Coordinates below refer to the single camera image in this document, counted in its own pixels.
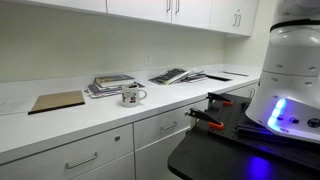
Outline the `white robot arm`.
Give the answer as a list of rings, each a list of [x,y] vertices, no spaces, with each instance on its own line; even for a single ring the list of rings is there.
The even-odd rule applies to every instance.
[[[320,143],[320,0],[278,0],[245,114],[276,135]]]

